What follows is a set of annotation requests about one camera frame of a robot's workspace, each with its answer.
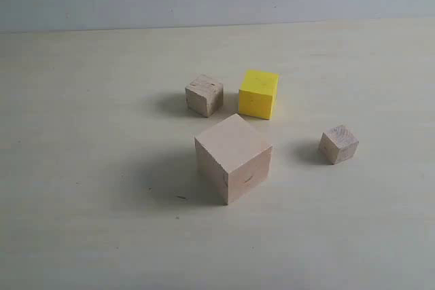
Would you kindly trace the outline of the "yellow cube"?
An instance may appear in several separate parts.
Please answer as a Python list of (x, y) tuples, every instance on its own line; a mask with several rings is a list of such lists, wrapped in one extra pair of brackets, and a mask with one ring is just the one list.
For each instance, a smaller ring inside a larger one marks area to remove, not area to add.
[(269, 120), (277, 97), (279, 75), (249, 69), (239, 88), (239, 113)]

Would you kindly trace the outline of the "medium wooden cube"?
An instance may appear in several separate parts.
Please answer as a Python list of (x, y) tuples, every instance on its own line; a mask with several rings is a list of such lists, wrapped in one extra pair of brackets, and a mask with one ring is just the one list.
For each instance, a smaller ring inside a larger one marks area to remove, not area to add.
[(185, 87), (189, 109), (209, 117), (224, 104), (224, 86), (206, 75), (199, 75)]

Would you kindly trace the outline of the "small wooden cube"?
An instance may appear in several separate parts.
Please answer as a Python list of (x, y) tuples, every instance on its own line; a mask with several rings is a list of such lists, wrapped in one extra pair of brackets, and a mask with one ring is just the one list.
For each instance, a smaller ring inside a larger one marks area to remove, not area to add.
[(333, 127), (322, 133), (318, 150), (329, 163), (338, 164), (352, 158), (359, 141), (346, 125)]

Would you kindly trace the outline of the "large wooden cube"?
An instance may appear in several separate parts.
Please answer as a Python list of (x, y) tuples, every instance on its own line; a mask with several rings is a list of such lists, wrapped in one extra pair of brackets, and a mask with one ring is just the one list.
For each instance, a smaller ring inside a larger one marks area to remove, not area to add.
[(233, 114), (194, 137), (196, 163), (224, 204), (267, 179), (273, 146), (249, 122)]

